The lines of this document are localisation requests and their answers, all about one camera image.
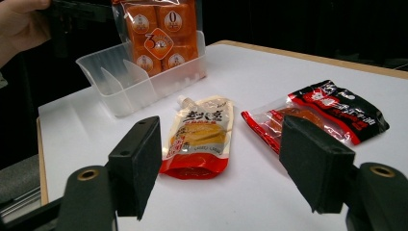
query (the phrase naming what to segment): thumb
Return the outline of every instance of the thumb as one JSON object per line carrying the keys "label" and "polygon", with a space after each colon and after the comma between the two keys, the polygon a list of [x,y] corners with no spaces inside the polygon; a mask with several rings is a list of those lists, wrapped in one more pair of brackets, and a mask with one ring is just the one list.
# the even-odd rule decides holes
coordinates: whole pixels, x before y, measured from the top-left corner
{"label": "thumb", "polygon": [[4,0],[3,3],[15,13],[29,13],[47,9],[52,0]]}

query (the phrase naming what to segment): snack package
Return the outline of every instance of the snack package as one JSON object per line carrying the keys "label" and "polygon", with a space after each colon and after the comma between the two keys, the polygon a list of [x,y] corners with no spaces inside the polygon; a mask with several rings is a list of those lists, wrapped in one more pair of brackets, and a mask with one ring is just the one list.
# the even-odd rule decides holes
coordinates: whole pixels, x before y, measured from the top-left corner
{"label": "snack package", "polygon": [[195,0],[113,0],[122,42],[149,77],[198,58]]}
{"label": "snack package", "polygon": [[390,128],[375,106],[330,80],[294,91],[284,99],[241,115],[277,154],[285,115],[307,118],[346,145],[359,144]]}
{"label": "snack package", "polygon": [[160,173],[178,179],[211,179],[228,164],[233,103],[215,95],[192,101],[180,96],[181,110],[163,148]]}

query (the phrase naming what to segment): white plastic container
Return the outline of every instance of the white plastic container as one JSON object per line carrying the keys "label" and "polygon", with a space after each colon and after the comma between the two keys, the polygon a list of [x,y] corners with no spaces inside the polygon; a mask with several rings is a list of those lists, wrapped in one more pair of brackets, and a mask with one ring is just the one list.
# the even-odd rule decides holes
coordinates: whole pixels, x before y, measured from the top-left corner
{"label": "white plastic container", "polygon": [[198,58],[151,78],[132,63],[130,43],[79,58],[91,86],[115,116],[127,116],[159,99],[196,83],[207,75],[204,34],[197,31]]}

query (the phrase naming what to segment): red and white package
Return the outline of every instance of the red and white package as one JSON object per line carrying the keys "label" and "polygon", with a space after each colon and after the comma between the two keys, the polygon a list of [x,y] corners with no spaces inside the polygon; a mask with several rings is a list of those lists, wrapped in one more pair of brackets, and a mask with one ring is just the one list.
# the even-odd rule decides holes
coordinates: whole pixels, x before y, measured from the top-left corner
{"label": "red and white package", "polygon": [[390,128],[381,111],[350,90],[326,80],[288,94],[261,108],[241,112],[248,126],[279,154],[285,115],[307,118],[347,145],[356,145]]}

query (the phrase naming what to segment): white table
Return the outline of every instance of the white table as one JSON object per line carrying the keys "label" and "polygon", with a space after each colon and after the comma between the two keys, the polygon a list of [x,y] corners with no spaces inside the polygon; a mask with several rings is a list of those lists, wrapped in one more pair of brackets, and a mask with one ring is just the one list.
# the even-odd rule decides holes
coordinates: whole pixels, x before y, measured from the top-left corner
{"label": "white table", "polygon": [[[112,149],[139,120],[159,116],[165,143],[179,109],[179,94],[192,99],[220,94],[235,105],[227,169],[202,181],[159,175],[143,219],[118,218],[119,230],[346,230],[348,208],[344,205],[339,215],[313,214],[278,156],[250,130],[241,112],[330,79],[379,108],[391,125],[386,133],[352,147],[357,153],[355,166],[377,162],[408,175],[408,81],[298,57],[301,59],[221,42],[207,47],[206,78],[124,118],[110,115],[91,88],[39,107],[46,200],[64,195],[66,179],[75,170],[104,166]],[[373,69],[408,78],[402,71]]]}

